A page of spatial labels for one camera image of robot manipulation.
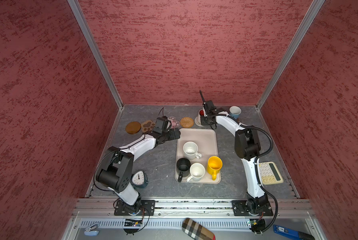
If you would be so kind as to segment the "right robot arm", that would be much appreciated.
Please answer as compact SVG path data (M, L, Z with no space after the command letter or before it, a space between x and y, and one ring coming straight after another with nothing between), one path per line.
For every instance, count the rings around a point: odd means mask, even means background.
M243 125L226 112L201 116L201 124L203 126L220 125L233 134L235 137L235 153L244 164L248 184L247 212L256 216L268 209L270 207L268 200L270 193L264 189L261 182L259 159L272 151L274 142L271 136L255 126ZM263 153L260 153L261 144L258 132L263 133L270 142L268 150Z

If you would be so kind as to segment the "beige serving tray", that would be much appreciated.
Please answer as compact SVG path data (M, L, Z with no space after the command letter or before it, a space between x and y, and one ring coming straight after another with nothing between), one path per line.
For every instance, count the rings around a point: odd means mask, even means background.
M216 180L212 180L212 175L207 172L209 158L216 156L219 157L218 144L216 133L213 130L207 129L180 129L181 137L177 140L176 150L176 162L184 156L184 144L187 142L194 142L198 146L198 152L202 154L202 158L198 159L195 157L194 160L190 160L193 163L202 164L206 173L200 181L194 181L193 179L187 182L187 177L183 177L181 183L196 183L196 184L218 184L221 181L221 172L217 173Z

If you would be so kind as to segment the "white mug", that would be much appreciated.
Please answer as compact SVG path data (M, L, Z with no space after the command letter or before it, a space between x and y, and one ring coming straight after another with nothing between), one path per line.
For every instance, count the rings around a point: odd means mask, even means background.
M183 146L184 157L189 160L201 159L203 155L199 153L199 147L194 142L186 142Z
M199 182L205 175L205 167L200 163L194 163L190 167L190 175L187 178L187 183L189 182Z

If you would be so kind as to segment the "white mug front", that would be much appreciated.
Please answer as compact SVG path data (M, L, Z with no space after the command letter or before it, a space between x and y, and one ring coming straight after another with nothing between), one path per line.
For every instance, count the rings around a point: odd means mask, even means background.
M187 178L187 183L189 182L199 182L205 175L205 167L200 163L194 163L190 167L190 175Z

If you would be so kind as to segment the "yellow mug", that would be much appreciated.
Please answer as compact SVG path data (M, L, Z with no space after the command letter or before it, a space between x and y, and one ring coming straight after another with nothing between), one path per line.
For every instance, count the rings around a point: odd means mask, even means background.
M212 156L209 158L207 163L207 173L211 175L213 181L217 179L217 175L223 167L222 160L217 156Z

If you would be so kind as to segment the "blue mug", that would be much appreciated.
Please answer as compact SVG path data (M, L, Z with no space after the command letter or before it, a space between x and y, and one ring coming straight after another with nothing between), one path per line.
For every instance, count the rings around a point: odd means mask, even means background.
M234 118L234 119L238 119L242 110L241 108L237 107L237 106L231 106L230 109L230 115Z

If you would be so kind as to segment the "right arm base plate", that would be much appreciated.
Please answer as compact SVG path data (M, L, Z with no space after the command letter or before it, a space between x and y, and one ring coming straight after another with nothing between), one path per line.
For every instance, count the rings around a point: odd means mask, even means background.
M234 200L232 201L232 209L234 216L270 217L274 215L272 207L268 201L259 203L252 199Z

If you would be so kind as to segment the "paw print coaster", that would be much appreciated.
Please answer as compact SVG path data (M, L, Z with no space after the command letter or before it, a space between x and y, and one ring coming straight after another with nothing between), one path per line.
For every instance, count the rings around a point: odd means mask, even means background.
M154 127L155 127L155 122L153 122L152 120L147 120L141 124L142 133L146 134L148 132L151 132Z

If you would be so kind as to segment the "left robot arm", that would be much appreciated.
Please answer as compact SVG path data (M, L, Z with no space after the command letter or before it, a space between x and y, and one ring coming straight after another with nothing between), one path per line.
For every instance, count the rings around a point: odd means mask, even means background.
M110 147L108 153L98 164L94 182L100 183L115 194L135 212L141 208L140 193L131 184L133 163L146 152L167 141L177 140L179 129L166 132L151 132L121 148Z

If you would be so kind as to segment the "black mug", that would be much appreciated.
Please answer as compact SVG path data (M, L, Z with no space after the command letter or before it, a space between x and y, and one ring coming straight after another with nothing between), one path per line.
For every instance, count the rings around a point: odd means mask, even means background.
M180 158L176 162L176 173L178 174L177 181L182 182L190 174L191 162L187 158Z

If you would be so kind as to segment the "brown wicker round coaster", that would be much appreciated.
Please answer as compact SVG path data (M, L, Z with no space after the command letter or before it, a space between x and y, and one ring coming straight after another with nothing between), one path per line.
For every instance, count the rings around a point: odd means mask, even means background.
M190 117L184 117L180 120L180 124L183 128L191 128L195 124L195 121Z

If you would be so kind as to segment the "blue handled tool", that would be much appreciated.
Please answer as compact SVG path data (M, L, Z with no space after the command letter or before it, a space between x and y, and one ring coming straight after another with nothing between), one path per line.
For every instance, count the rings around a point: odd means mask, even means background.
M315 240L315 237L300 231L291 230L279 225L273 225L274 233L291 240Z

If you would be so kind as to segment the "small stapler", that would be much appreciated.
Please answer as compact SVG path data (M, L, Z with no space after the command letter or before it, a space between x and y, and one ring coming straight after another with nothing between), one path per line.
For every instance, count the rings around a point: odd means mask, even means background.
M89 236L89 237L98 236L98 234L99 234L98 227L99 227L99 224L98 224L98 223L95 223L95 224L93 224L93 225L87 227L87 228L84 230L84 235L85 235L85 236Z

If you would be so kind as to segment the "pink flower coaster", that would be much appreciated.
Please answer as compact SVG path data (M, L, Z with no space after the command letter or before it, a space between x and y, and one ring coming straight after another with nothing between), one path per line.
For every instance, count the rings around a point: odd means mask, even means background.
M171 128L176 129L180 126L180 122L175 119L175 117L168 117L171 122Z

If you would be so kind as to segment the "cream calculator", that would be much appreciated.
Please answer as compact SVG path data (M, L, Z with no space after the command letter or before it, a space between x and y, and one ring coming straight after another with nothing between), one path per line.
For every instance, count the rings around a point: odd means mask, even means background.
M284 179L274 162L259 163L259 171L263 185L277 185L284 182Z

